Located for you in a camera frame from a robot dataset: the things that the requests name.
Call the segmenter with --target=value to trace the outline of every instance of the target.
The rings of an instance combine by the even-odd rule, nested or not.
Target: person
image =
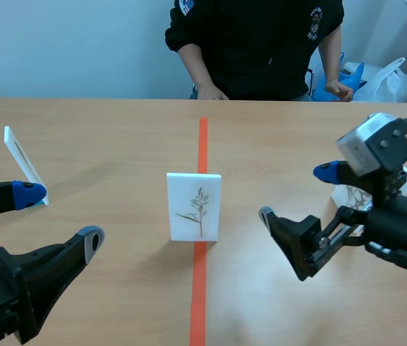
[[[338,82],[342,0],[175,0],[168,47],[178,52],[198,99],[310,100],[305,74],[318,47],[326,91]]]

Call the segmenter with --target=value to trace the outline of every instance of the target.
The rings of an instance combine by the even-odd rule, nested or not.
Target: orange tape line
[[[197,173],[208,173],[208,119],[206,117],[200,119]],[[195,243],[189,346],[206,345],[206,250],[205,242]]]

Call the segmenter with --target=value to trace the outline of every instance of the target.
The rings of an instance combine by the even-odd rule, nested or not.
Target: person's hand
[[[229,99],[214,84],[203,84],[198,86],[198,99]]]
[[[325,84],[325,90],[330,94],[339,97],[341,102],[351,102],[354,98],[354,90],[336,80],[328,81]]]

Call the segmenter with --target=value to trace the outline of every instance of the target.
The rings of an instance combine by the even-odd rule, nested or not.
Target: dried plant
[[[208,196],[203,194],[202,188],[198,189],[197,194],[191,199],[190,206],[194,208],[197,212],[196,213],[189,213],[185,215],[176,214],[182,218],[187,220],[196,222],[200,225],[200,236],[203,235],[203,228],[202,222],[203,217],[206,215],[205,205],[207,205],[210,201],[208,200]]]
[[[352,198],[355,199],[355,203],[347,203],[348,207],[355,208],[357,210],[362,209],[368,203],[368,200],[371,199],[371,195],[361,189],[357,189],[353,186],[346,186],[347,188],[347,200],[352,201]]]

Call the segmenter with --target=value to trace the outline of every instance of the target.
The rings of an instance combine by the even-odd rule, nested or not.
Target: wall
[[[364,55],[372,65],[386,66],[405,57],[401,67],[407,72],[407,7],[405,0],[387,0]]]
[[[187,97],[191,81],[164,44],[172,6],[0,0],[0,96]],[[404,0],[344,0],[344,8],[346,60],[385,65],[407,58]],[[311,67],[322,74],[317,53]]]

